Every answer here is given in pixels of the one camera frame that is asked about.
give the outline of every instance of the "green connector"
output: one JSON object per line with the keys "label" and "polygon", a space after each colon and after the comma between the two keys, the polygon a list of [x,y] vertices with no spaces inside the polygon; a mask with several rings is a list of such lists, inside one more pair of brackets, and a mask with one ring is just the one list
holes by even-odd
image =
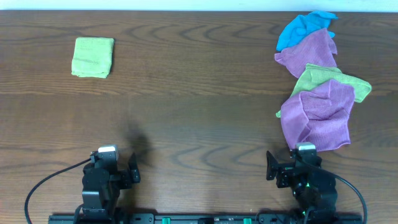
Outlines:
{"label": "green connector", "polygon": [[162,218],[162,224],[170,224],[171,222],[171,218]]}
{"label": "green connector", "polygon": [[243,224],[251,224],[251,218],[244,218]]}

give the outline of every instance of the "folded green cloth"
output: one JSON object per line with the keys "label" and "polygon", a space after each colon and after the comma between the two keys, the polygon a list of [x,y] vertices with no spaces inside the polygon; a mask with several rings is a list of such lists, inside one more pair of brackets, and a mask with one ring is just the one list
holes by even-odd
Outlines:
{"label": "folded green cloth", "polygon": [[111,70],[113,43],[112,38],[77,38],[72,60],[72,75],[106,78]]}
{"label": "folded green cloth", "polygon": [[[354,87],[355,102],[358,103],[362,102],[372,90],[372,86],[368,82],[360,78],[345,75],[338,68],[321,67],[308,63],[305,66],[305,71],[297,80],[290,97],[300,93],[301,91],[311,91],[315,87],[331,79]],[[280,118],[280,111],[276,113],[276,116]]]}

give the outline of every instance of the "cloth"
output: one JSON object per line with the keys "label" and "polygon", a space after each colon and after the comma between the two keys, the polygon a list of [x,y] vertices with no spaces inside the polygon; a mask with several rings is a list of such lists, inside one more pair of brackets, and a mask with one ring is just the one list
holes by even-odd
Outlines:
{"label": "cloth", "polygon": [[[327,68],[312,64],[307,64],[305,68],[305,71],[297,80],[290,97],[293,97],[301,91],[311,91],[318,85],[321,85],[322,83],[331,79],[354,87],[355,102],[358,103],[362,102],[372,91],[372,86],[370,83],[360,78],[345,75],[338,68]],[[276,116],[280,118],[280,111],[276,113]]]}
{"label": "cloth", "polygon": [[352,86],[333,79],[289,98],[280,122],[290,149],[299,142],[311,142],[317,151],[351,143],[347,123],[354,98]]}
{"label": "cloth", "polygon": [[[323,11],[314,11],[306,16],[298,15],[280,34],[276,50],[292,47],[312,32],[328,28],[332,19],[338,18],[333,13]],[[329,35],[332,38],[335,36],[332,32],[329,32]]]}
{"label": "cloth", "polygon": [[106,78],[112,66],[113,43],[112,38],[77,38],[72,60],[72,75]]}
{"label": "cloth", "polygon": [[281,53],[276,53],[275,61],[285,65],[293,76],[299,78],[307,63],[336,67],[333,54],[337,54],[335,42],[324,28],[308,35],[298,45],[285,48]]}

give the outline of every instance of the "tabletop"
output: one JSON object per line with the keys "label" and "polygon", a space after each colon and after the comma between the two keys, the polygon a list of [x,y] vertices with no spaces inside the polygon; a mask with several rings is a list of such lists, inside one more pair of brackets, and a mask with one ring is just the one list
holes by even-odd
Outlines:
{"label": "tabletop", "polygon": [[[297,208],[266,181],[266,151],[289,161],[275,112],[297,79],[274,61],[300,12],[0,11],[0,222],[24,223],[29,190],[105,144],[137,154],[142,181],[119,206],[159,213]],[[355,103],[351,144],[323,168],[363,194],[369,223],[398,222],[398,14],[336,13],[343,73],[373,90]],[[106,79],[71,75],[77,37],[115,39]],[[33,223],[81,204],[82,167],[33,194]],[[338,183],[338,211],[361,213]]]}

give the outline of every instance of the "cable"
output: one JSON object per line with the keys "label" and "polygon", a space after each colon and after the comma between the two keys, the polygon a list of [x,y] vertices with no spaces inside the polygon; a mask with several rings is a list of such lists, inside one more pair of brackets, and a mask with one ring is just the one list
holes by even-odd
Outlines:
{"label": "cable", "polygon": [[310,207],[310,208],[307,209],[307,211],[306,211],[306,213],[305,213],[305,216],[304,216],[304,222],[303,222],[303,224],[307,224],[307,222],[308,222],[308,217],[310,216],[310,212],[312,212],[313,209],[314,209],[313,207]]}
{"label": "cable", "polygon": [[34,187],[32,188],[32,190],[30,190],[30,192],[29,192],[29,194],[27,195],[26,200],[25,200],[25,217],[26,217],[26,221],[28,222],[28,224],[32,224],[32,220],[30,220],[29,211],[28,211],[28,209],[27,209],[27,206],[28,206],[28,204],[29,204],[29,199],[30,199],[30,197],[32,196],[33,192],[35,192],[35,190],[36,190],[40,185],[42,185],[46,180],[48,180],[49,178],[51,178],[51,177],[53,177],[53,176],[55,176],[55,175],[61,174],[61,173],[65,172],[65,171],[68,171],[68,170],[70,170],[70,169],[73,169],[73,168],[75,168],[75,167],[78,167],[78,166],[80,166],[80,165],[83,165],[83,164],[85,164],[86,162],[89,162],[89,161],[90,161],[90,159],[86,159],[85,161],[81,161],[81,162],[79,162],[78,164],[75,164],[75,165],[73,165],[73,166],[71,166],[71,167],[68,167],[68,168],[65,168],[65,169],[63,169],[63,170],[57,171],[57,172],[55,172],[55,173],[49,175],[48,177],[42,179],[39,183],[36,184],[36,186],[34,186]]}
{"label": "cable", "polygon": [[73,216],[73,224],[77,224],[78,223],[78,219],[79,219],[79,213],[81,208],[83,207],[84,204],[81,204],[79,206],[77,206],[76,210],[75,210],[75,215]]}
{"label": "cable", "polygon": [[336,178],[336,179],[342,181],[344,184],[348,185],[348,187],[351,187],[351,189],[354,190],[354,192],[355,192],[356,195],[359,197],[359,199],[360,199],[360,201],[361,201],[361,203],[362,203],[362,208],[363,208],[363,224],[366,224],[366,223],[368,222],[368,208],[366,207],[365,199],[363,198],[363,196],[361,195],[361,193],[359,192],[359,190],[358,190],[356,187],[354,187],[354,185],[353,185],[352,183],[348,182],[348,180],[346,180],[346,179],[340,177],[340,176],[337,175],[337,174],[334,174],[334,173],[329,172],[329,171],[327,171],[327,170],[324,170],[324,169],[321,169],[321,168],[319,168],[319,167],[316,167],[316,166],[313,166],[313,165],[311,165],[311,164],[308,164],[308,163],[304,162],[300,157],[297,157],[296,159],[297,159],[299,162],[301,162],[302,164],[306,165],[307,167],[309,167],[309,168],[311,168],[311,169],[314,169],[314,170],[317,170],[317,171],[324,172],[324,173],[326,173],[326,174],[328,174],[328,175],[331,175],[332,177],[334,177],[334,178]]}

